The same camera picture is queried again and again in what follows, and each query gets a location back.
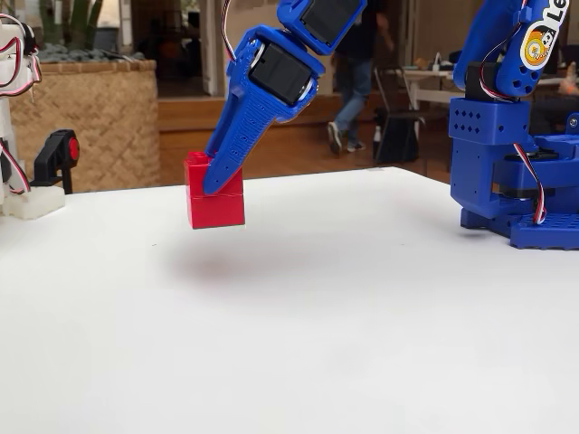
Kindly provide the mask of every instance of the floor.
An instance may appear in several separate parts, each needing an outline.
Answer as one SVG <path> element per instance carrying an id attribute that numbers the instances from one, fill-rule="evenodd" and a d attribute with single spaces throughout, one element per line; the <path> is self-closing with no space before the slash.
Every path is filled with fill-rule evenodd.
<path id="1" fill-rule="evenodd" d="M 362 126 L 361 139 L 368 144 L 364 151 L 354 154 L 344 153 L 334 156 L 328 148 L 327 132 L 323 126 L 306 126 L 292 128 L 291 133 L 284 127 L 270 129 L 254 148 L 243 165 L 245 179 L 263 178 L 284 175 L 303 175 L 314 173 L 358 170 L 373 167 L 370 146 L 374 127 L 371 124 Z M 165 185 L 183 182 L 183 160 L 186 158 L 186 147 L 178 142 L 191 143 L 187 134 L 175 133 L 165 136 L 175 148 L 162 147 L 162 183 Z M 450 140 L 443 131 L 429 131 L 421 136 L 421 158 L 411 163 L 396 165 L 420 175 L 424 175 L 424 162 L 427 163 L 426 175 L 440 182 L 448 183 L 448 160 Z"/>

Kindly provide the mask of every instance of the logo sticker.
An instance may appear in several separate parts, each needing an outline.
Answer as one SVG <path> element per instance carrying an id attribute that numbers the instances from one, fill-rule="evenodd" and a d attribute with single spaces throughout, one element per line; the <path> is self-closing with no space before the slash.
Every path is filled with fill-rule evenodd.
<path id="1" fill-rule="evenodd" d="M 549 6 L 543 10 L 543 20 L 527 29 L 521 45 L 521 60 L 530 70 L 540 70 L 548 62 L 568 7 L 568 0 L 549 0 Z"/>

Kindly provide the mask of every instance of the blue 3d-printed part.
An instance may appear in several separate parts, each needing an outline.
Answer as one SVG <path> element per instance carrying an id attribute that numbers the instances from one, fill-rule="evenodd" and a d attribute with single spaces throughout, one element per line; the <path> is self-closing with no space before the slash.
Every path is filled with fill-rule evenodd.
<path id="1" fill-rule="evenodd" d="M 299 86 L 302 89 L 295 102 L 282 101 L 252 80 L 252 71 L 261 66 L 267 50 L 275 50 L 274 54 L 285 51 L 295 65 L 301 67 L 303 83 Z M 227 69 L 229 95 L 205 149 L 212 158 L 203 180 L 205 194 L 216 193 L 235 175 L 272 122 L 292 120 L 310 103 L 318 89 L 318 78 L 324 73 L 324 66 L 308 54 L 305 46 L 298 45 L 287 33 L 265 25 L 247 32 L 235 55 L 236 61 L 231 61 Z M 275 62 L 277 58 L 267 61 Z M 277 69 L 289 85 L 299 79 L 291 71 L 284 77 L 286 72 Z"/>
<path id="2" fill-rule="evenodd" d="M 328 56 L 365 7 L 366 0 L 281 0 L 277 16 L 313 52 Z"/>
<path id="3" fill-rule="evenodd" d="M 466 90 L 466 98 L 451 101 L 449 122 L 451 196 L 463 207 L 460 224 L 494 231 L 520 249 L 579 249 L 579 113 L 563 135 L 531 137 L 530 107 L 519 100 L 540 79 L 568 6 L 567 0 L 486 0 L 454 71 Z M 480 63 L 505 40 L 501 61 L 499 51 L 485 60 L 494 77 L 483 86 Z M 543 186 L 547 215 L 539 224 L 537 182 L 514 144 Z"/>

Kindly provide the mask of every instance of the wicker basket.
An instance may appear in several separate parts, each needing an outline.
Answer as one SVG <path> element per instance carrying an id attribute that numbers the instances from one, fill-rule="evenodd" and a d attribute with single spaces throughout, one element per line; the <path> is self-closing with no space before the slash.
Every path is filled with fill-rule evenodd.
<path id="1" fill-rule="evenodd" d="M 18 155 L 28 172 L 47 136 L 73 129 L 81 159 L 74 192 L 159 184 L 153 61 L 44 63 L 43 82 L 10 101 Z"/>

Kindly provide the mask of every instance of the jeans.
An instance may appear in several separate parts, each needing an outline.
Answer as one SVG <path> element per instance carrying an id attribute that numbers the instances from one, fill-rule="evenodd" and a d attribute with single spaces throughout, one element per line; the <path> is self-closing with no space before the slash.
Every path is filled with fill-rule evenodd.
<path id="1" fill-rule="evenodd" d="M 336 85 L 342 94 L 342 109 L 334 123 L 340 132 L 347 132 L 348 143 L 357 143 L 357 117 L 362 112 L 372 89 L 372 64 L 369 60 L 338 58 Z"/>

